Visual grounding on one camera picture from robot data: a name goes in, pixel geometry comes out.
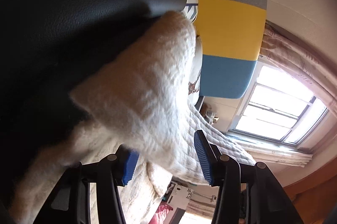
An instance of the window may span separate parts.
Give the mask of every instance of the window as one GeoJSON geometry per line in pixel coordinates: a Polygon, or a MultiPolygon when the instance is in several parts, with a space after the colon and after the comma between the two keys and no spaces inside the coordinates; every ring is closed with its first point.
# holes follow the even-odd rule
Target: window
{"type": "Polygon", "coordinates": [[[320,121],[326,107],[286,72],[258,62],[231,129],[289,145],[298,144],[320,121]]]}
{"type": "Polygon", "coordinates": [[[184,213],[179,224],[211,224],[212,220],[191,213],[184,213]]]}

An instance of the window frame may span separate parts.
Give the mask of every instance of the window frame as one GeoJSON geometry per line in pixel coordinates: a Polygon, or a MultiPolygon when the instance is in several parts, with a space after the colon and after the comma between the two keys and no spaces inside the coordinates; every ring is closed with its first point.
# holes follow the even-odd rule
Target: window frame
{"type": "Polygon", "coordinates": [[[272,113],[277,113],[277,114],[281,114],[281,115],[284,115],[284,116],[287,116],[287,117],[291,117],[291,118],[297,119],[297,121],[294,124],[294,126],[292,128],[290,128],[289,131],[288,131],[288,133],[285,136],[283,136],[280,140],[277,140],[277,139],[274,139],[274,138],[265,137],[265,136],[259,136],[259,135],[255,135],[253,133],[249,133],[249,132],[246,132],[246,131],[241,131],[241,130],[235,129],[235,127],[237,126],[237,124],[238,124],[241,116],[243,116],[243,112],[245,111],[246,107],[249,105],[250,99],[251,99],[251,97],[253,95],[253,92],[254,92],[256,86],[262,86],[262,87],[271,89],[271,90],[276,91],[276,92],[284,93],[284,92],[279,91],[277,89],[274,89],[272,87],[265,86],[263,84],[257,83],[257,78],[258,78],[258,76],[259,76],[259,74],[260,74],[261,69],[262,69],[263,66],[268,66],[268,67],[270,67],[272,69],[283,71],[282,69],[280,69],[280,68],[278,68],[278,67],[276,67],[274,65],[271,65],[270,63],[268,63],[264,59],[260,59],[260,58],[258,59],[256,68],[254,70],[254,73],[253,73],[253,76],[252,76],[252,79],[251,79],[251,82],[250,82],[250,84],[249,84],[249,86],[247,88],[247,91],[245,92],[244,96],[241,99],[240,105],[239,105],[236,113],[234,114],[234,117],[233,117],[232,122],[231,122],[230,127],[229,127],[229,131],[232,131],[232,132],[238,133],[238,134],[242,134],[242,135],[251,136],[251,137],[254,137],[254,138],[257,138],[257,139],[268,140],[268,141],[271,141],[273,143],[278,143],[278,144],[283,144],[283,145],[287,145],[287,146],[297,147],[315,129],[315,127],[320,123],[320,121],[325,117],[326,113],[328,112],[328,109],[326,109],[322,113],[322,115],[319,117],[319,119],[315,122],[315,124],[306,132],[306,134],[304,136],[302,136],[297,141],[297,143],[285,142],[285,140],[291,134],[291,132],[294,129],[296,129],[296,127],[301,123],[301,120],[309,113],[309,109],[312,107],[314,101],[316,100],[315,96],[313,96],[312,99],[309,102],[306,102],[306,101],[304,101],[304,100],[301,99],[302,101],[304,101],[307,104],[307,106],[304,108],[304,110],[302,111],[302,113],[298,117],[292,116],[290,114],[286,115],[286,114],[278,113],[278,112],[275,112],[274,110],[268,110],[268,109],[264,109],[263,108],[263,110],[267,110],[267,111],[270,111],[272,113]]]}

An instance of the window pane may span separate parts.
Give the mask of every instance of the window pane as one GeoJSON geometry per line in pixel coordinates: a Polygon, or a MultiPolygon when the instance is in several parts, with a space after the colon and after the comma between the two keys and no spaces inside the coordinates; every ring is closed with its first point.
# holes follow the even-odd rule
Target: window pane
{"type": "Polygon", "coordinates": [[[263,66],[257,78],[257,83],[272,87],[293,97],[309,102],[313,93],[301,82],[286,72],[263,66]]]}
{"type": "Polygon", "coordinates": [[[279,125],[271,124],[248,116],[242,116],[235,129],[277,140],[280,140],[289,131],[286,127],[281,127],[279,125]]]}
{"type": "Polygon", "coordinates": [[[264,120],[273,124],[291,128],[295,125],[296,119],[276,114],[267,110],[263,110],[254,106],[248,105],[243,113],[245,116],[264,120]]]}
{"type": "Polygon", "coordinates": [[[307,106],[304,101],[259,85],[255,87],[250,101],[295,116],[299,116],[307,106]]]}
{"type": "Polygon", "coordinates": [[[297,143],[315,125],[325,110],[323,102],[316,98],[308,113],[300,120],[299,125],[290,133],[285,142],[297,143]]]}

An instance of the wall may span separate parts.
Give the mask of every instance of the wall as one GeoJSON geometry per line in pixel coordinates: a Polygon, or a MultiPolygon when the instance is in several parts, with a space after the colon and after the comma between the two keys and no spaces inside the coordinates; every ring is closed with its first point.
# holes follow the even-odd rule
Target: wall
{"type": "Polygon", "coordinates": [[[217,113],[216,116],[219,117],[219,121],[213,125],[214,128],[227,131],[240,101],[241,99],[205,97],[204,102],[210,104],[212,110],[217,113]]]}
{"type": "Polygon", "coordinates": [[[294,197],[297,194],[304,193],[310,189],[318,187],[319,185],[326,183],[328,180],[337,176],[337,158],[331,160],[329,163],[312,172],[305,178],[284,187],[287,195],[294,197]]]}

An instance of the pink curtain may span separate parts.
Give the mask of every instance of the pink curtain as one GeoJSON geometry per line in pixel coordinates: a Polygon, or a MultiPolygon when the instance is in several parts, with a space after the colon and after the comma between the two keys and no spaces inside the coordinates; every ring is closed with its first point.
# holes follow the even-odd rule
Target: pink curtain
{"type": "Polygon", "coordinates": [[[265,26],[260,55],[302,82],[337,117],[337,71],[315,50],[265,26]]]}

